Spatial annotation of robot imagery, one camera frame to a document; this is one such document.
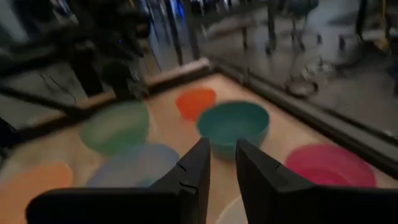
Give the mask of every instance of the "floor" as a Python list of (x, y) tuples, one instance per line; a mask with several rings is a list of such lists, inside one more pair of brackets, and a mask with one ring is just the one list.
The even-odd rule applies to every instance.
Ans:
[[(266, 17), (266, 12), (260, 10), (254, 17), (257, 21), (261, 21)], [(183, 22), (178, 24), (184, 63), (187, 63), (192, 61), (192, 56), (185, 35), (185, 26)], [(144, 73), (155, 74), (178, 65), (174, 47), (170, 41), (167, 41), (161, 23), (157, 22), (155, 26), (157, 36), (155, 32), (152, 32), (150, 42), (160, 68), (155, 66), (153, 58), (148, 60), (146, 57), (141, 60), (141, 68)], [(289, 33), (290, 21), (278, 19), (276, 28), (277, 33)], [(314, 35), (304, 37), (307, 46), (304, 53), (300, 52), (296, 46), (292, 46), (290, 37), (288, 37), (284, 40), (279, 39), (275, 54), (271, 58), (267, 57), (264, 51), (267, 41), (266, 26), (249, 30), (249, 48), (246, 52), (243, 51), (240, 33), (230, 34), (216, 40), (206, 40), (201, 35), (199, 40), (204, 54), (223, 58), (241, 67), (248, 67), (250, 71), (260, 74), (278, 85), (283, 85), (290, 77), (299, 76), (306, 65), (316, 63), (320, 51)], [(385, 58), (367, 55), (353, 68), (347, 68), (338, 73), (319, 75), (316, 80), (320, 91), (309, 100), (390, 135), (398, 135), (398, 119), (394, 116), (398, 114), (398, 98), (392, 94), (394, 80), (387, 74), (388, 63), (389, 61)], [(59, 85), (65, 86), (77, 100), (86, 97), (73, 72), (64, 63), (42, 71), (22, 74), (7, 80), (6, 84), (53, 100), (73, 104), (73, 97), (61, 90), (46, 75), (51, 76)], [(51, 113), (46, 108), (28, 105), (2, 96), (0, 96), (0, 105), (0, 116), (16, 127), (29, 125), (39, 116)]]

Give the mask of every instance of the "wooden table surface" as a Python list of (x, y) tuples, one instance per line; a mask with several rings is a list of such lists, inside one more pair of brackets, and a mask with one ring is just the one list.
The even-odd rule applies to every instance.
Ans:
[[(147, 142), (168, 145), (182, 157), (199, 140), (200, 136), (195, 123), (184, 120), (175, 105), (175, 99), (182, 91), (199, 86), (214, 89), (218, 103), (229, 100), (246, 100), (263, 106), (270, 115), (271, 124), (269, 134), (261, 149), (282, 163), (298, 146), (330, 142), (326, 137), (297, 121), (278, 107), (221, 74), (214, 74), (171, 89), (147, 100), (146, 105), (150, 113), (150, 131)], [(74, 186), (83, 186), (95, 170), (106, 161), (106, 158), (89, 149), (80, 141), (79, 130), (82, 125), (83, 123), (65, 128), (21, 145), (2, 169), (0, 184), (6, 182), (16, 173), (30, 169), (37, 164), (63, 161), (73, 171)], [(376, 168), (372, 167), (372, 169), (378, 187), (398, 187), (398, 182)], [(224, 207), (237, 196), (239, 196), (239, 187), (235, 164), (212, 157), (208, 223), (214, 223)]]

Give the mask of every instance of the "table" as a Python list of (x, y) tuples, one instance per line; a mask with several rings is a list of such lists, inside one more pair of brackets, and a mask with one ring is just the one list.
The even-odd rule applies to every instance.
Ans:
[[(169, 73), (150, 77), (146, 82), (150, 85), (159, 85), (171, 78), (188, 77), (191, 72), (206, 65), (208, 65), (208, 61), (203, 59), (176, 68)], [(265, 108), (270, 115), (271, 126), (266, 140), (261, 145), (261, 150), (282, 163), (296, 147), (301, 145), (318, 142), (333, 144), (330, 139), (316, 130), (220, 72), (213, 72), (206, 77), (196, 79), (194, 82), (186, 82), (184, 85), (176, 86), (162, 93), (158, 92), (158, 94), (146, 99), (145, 104), (150, 113), (150, 131), (147, 142), (165, 144), (176, 150), (180, 157), (187, 153), (199, 140), (200, 135), (195, 123), (186, 121), (181, 117), (175, 105), (175, 99), (182, 91), (199, 86), (214, 89), (217, 94), (217, 103), (245, 100), (255, 102)], [(107, 92), (89, 98), (86, 102), (80, 103), (80, 106), (87, 108), (113, 98), (114, 94)], [(61, 116), (64, 115), (55, 114), (41, 122), (48, 122)], [(73, 185), (84, 186), (93, 173), (104, 164), (106, 158), (81, 142), (79, 130), (83, 124), (84, 122), (59, 129), (18, 146), (14, 155), (9, 158), (0, 171), (0, 185), (7, 182), (13, 175), (29, 170), (33, 166), (52, 161), (62, 161), (68, 164), (73, 171)], [(398, 188), (396, 180), (373, 166), (371, 166), (371, 169), (374, 172), (378, 187)], [(214, 223), (225, 206), (238, 196), (239, 186), (235, 164), (218, 160), (212, 156), (207, 223)]]

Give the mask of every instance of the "chair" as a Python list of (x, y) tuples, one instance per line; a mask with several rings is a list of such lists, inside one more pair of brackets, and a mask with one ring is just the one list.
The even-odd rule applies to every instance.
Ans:
[[(295, 41), (298, 43), (300, 48), (304, 51), (305, 46), (302, 42), (302, 36), (305, 33), (305, 26), (307, 25), (307, 17), (310, 11), (315, 9), (318, 6), (318, 0), (278, 0), (277, 1), (277, 12), (278, 15), (282, 17), (286, 17), (292, 20), (292, 31), (290, 36), (292, 38), (292, 42)], [(297, 21), (304, 18), (304, 26), (302, 30), (297, 29)], [(318, 43), (322, 41), (320, 35), (317, 35)], [(273, 49), (269, 43), (266, 44), (266, 53), (267, 55), (272, 55)]]

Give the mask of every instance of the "cable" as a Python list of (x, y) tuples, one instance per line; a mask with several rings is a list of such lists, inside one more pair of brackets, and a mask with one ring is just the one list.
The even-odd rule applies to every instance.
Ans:
[(40, 75), (40, 77), (42, 77), (42, 79), (43, 79), (43, 81), (45, 82), (45, 84), (47, 85), (47, 87), (49, 87), (50, 85), (47, 83), (47, 81), (46, 81), (44, 75), (45, 75), (47, 78), (51, 79), (51, 81), (52, 81), (60, 90), (62, 90), (64, 93), (70, 95), (70, 96), (73, 98), (73, 102), (74, 102), (74, 103), (77, 102), (76, 97), (73, 96), (73, 94), (68, 90), (68, 88), (66, 88), (66, 87), (64, 87), (64, 86), (61, 86), (61, 85), (60, 85), (59, 83), (57, 83), (50, 75), (43, 74), (43, 73), (41, 73), (41, 72), (39, 72), (39, 75)]

